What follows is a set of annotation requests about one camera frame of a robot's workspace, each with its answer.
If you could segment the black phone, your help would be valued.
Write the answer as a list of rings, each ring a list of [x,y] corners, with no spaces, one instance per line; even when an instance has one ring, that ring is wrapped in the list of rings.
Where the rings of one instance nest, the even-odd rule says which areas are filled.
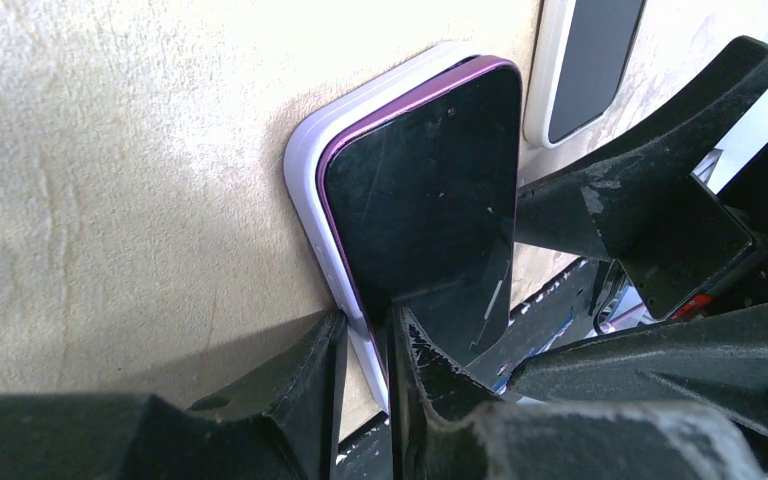
[[[611,105],[644,8],[643,0],[574,3],[548,125],[552,146],[595,122]]]
[[[521,98],[517,66],[481,55],[386,103],[326,147],[318,193],[378,350],[393,305],[409,308],[461,365],[505,331]]]

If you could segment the white phone case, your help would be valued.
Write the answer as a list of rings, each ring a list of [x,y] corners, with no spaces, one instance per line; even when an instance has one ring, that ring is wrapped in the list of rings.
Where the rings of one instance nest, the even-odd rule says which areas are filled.
[[[532,67],[525,100],[522,132],[524,139],[542,148],[555,148],[548,140],[548,125],[560,76],[561,64],[570,30],[574,0],[544,1],[536,38]]]

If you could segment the purple phone case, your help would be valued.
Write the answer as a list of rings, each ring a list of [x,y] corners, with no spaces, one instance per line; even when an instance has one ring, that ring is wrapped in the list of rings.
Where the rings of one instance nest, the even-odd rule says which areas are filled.
[[[328,143],[350,125],[481,51],[444,41],[390,69],[309,115],[293,132],[284,153],[284,179],[337,306],[348,317],[349,337],[377,406],[389,410],[388,384],[373,334],[356,295],[320,199],[318,168]]]

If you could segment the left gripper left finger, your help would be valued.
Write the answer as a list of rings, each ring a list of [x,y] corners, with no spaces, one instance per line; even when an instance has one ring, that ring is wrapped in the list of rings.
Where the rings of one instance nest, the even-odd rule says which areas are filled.
[[[328,479],[347,320],[178,408],[147,393],[0,395],[0,479]]]

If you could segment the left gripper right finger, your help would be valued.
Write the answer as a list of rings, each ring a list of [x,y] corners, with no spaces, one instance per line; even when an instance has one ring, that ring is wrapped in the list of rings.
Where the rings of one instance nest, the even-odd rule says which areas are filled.
[[[389,311],[397,479],[760,479],[739,430],[678,402],[502,400],[442,352],[404,306]]]

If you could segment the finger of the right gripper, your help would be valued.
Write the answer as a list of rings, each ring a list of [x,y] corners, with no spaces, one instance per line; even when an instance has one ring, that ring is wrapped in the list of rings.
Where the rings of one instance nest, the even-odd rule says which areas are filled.
[[[702,403],[739,427],[768,473],[768,303],[568,344],[523,360],[508,388],[546,402]]]
[[[695,168],[768,90],[768,44],[740,36],[626,133],[523,186],[519,243],[616,261],[650,314],[714,295],[759,236]]]

